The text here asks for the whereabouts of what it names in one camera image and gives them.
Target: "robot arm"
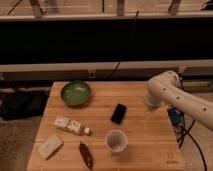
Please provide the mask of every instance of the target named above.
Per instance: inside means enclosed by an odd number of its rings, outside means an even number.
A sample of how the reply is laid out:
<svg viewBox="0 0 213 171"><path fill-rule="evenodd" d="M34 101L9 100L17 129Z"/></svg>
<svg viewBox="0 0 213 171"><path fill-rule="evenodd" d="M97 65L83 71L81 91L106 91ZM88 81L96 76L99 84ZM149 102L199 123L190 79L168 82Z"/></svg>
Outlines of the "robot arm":
<svg viewBox="0 0 213 171"><path fill-rule="evenodd" d="M151 78L144 95L145 103L156 108L165 101L213 130L213 103L184 92L177 88L179 84L179 76L173 71Z"/></svg>

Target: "phone screen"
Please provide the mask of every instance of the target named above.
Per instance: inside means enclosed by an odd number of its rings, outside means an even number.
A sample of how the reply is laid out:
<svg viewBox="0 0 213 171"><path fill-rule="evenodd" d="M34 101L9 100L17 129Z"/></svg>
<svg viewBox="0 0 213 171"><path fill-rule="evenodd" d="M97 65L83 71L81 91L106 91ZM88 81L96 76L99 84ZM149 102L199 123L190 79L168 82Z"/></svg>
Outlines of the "phone screen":
<svg viewBox="0 0 213 171"><path fill-rule="evenodd" d="M111 121L114 123L117 123L117 124L121 124L121 122L124 118L125 112L126 112L126 108L127 107L125 105L117 104L117 106L112 114Z"/></svg>

